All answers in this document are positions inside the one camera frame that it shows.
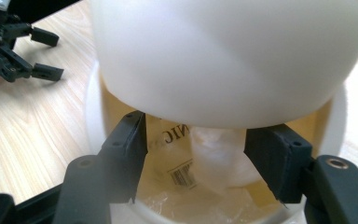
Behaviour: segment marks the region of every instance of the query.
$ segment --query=wooden table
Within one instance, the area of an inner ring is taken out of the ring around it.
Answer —
[[[23,38],[15,48],[30,63],[64,68],[61,81],[0,82],[0,192],[16,203],[61,184],[67,164],[90,154],[84,98],[96,53],[89,4],[83,0],[34,25],[59,35],[58,47]],[[358,165],[358,64],[346,88],[347,129],[340,155]]]

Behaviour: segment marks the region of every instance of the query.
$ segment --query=white container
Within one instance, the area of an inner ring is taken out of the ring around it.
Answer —
[[[301,118],[358,58],[358,0],[91,5],[107,89],[179,123],[254,128]]]

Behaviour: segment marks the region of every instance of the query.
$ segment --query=white cup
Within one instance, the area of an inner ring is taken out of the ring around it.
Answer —
[[[304,117],[358,57],[358,0],[92,0],[107,89],[145,113],[203,127]]]

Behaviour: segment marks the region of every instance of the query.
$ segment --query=barcode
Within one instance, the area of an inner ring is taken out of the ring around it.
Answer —
[[[196,180],[188,172],[192,163],[193,161],[187,161],[169,171],[169,174],[171,175],[171,178],[175,185],[188,188],[193,188],[194,186],[196,186]]]

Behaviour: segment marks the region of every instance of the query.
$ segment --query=metal bolt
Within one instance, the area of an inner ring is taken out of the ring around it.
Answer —
[[[326,163],[334,168],[340,169],[340,170],[346,170],[350,168],[350,166],[342,160],[339,159],[328,159],[326,160]]]

